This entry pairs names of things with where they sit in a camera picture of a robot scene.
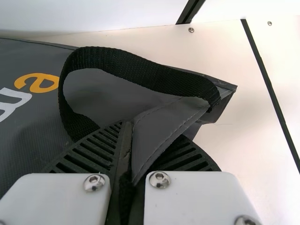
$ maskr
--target black metal frame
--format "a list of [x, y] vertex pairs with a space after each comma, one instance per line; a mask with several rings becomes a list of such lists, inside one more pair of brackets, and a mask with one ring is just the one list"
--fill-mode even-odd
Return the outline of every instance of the black metal frame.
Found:
[[191, 23], [204, 2], [205, 0], [188, 0], [176, 24]]
[[290, 151], [291, 151], [291, 154], [292, 154], [292, 157], [294, 158], [294, 161], [295, 161], [295, 164], [297, 166], [297, 169], [300, 173], [300, 159], [299, 159], [299, 155], [297, 153], [297, 150], [296, 150], [296, 147], [293, 143], [293, 140], [292, 140], [292, 137], [290, 135], [290, 132], [289, 132], [289, 129], [287, 128], [287, 125], [285, 123], [285, 118], [283, 116], [283, 113], [281, 111], [281, 108], [280, 108], [280, 105], [279, 105], [279, 102], [277, 100], [277, 97], [275, 95], [275, 92], [273, 90], [273, 87], [272, 87], [272, 83], [271, 83], [271, 80], [268, 76], [268, 73], [267, 73], [267, 70], [263, 64], [263, 60], [258, 52], [258, 49], [256, 47], [256, 44], [255, 44], [255, 41], [253, 39], [253, 36], [251, 34], [251, 31], [250, 31], [250, 28], [248, 26], [248, 23], [246, 21], [246, 19], [241, 19], [240, 20], [242, 25], [243, 25], [243, 28], [245, 30], [245, 33], [246, 33], [246, 36], [248, 38], [248, 41], [250, 43], [250, 46], [252, 48], [252, 51], [253, 51], [253, 54], [255, 56], [255, 59], [256, 59], [256, 62], [258, 64], [258, 67], [262, 73], [262, 77], [263, 77], [263, 80], [266, 84], [266, 87], [268, 89], [268, 92], [269, 92], [269, 95], [270, 95], [270, 98], [272, 100], [272, 103], [273, 103], [273, 106], [274, 106], [274, 109], [275, 109], [275, 112], [277, 114], [277, 117], [278, 117], [278, 120], [279, 120], [279, 123], [280, 123], [280, 126], [281, 126], [281, 129], [285, 135], [285, 139], [286, 139], [286, 142], [290, 148]]

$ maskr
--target white plastic block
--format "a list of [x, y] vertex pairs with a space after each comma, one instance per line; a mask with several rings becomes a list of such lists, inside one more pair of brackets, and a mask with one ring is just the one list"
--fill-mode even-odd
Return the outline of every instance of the white plastic block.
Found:
[[166, 171], [165, 189], [145, 184], [144, 225], [234, 225], [237, 217], [259, 217], [238, 180], [227, 172]]
[[108, 176], [100, 190], [86, 192], [91, 174], [33, 173], [21, 177], [0, 200], [7, 225], [104, 225], [111, 195]]

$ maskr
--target strap loop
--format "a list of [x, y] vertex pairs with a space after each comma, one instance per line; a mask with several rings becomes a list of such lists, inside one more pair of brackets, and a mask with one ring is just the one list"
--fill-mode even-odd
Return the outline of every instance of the strap loop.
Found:
[[203, 98], [210, 104], [209, 112], [221, 101], [216, 86], [202, 76], [163, 66], [120, 49], [78, 48], [68, 56], [60, 74], [58, 86], [60, 117], [74, 142], [100, 129], [90, 118], [75, 113], [63, 94], [63, 84], [67, 75], [72, 71], [85, 68], [101, 69], [153, 91]]

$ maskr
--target black slotted plate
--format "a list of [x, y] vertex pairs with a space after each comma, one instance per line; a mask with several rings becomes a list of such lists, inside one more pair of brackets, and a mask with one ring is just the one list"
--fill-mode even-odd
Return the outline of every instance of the black slotted plate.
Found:
[[150, 171], [221, 171], [193, 141], [180, 135], [151, 166]]
[[41, 173], [103, 173], [113, 186], [124, 124], [118, 122], [84, 137], [63, 151]]

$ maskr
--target gray bag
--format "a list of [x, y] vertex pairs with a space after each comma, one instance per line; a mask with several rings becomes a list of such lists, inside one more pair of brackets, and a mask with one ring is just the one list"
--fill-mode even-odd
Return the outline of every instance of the gray bag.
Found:
[[111, 48], [0, 38], [0, 62], [0, 197], [21, 176], [118, 121], [133, 127], [136, 185], [181, 134], [192, 140], [201, 125], [216, 122], [237, 88]]

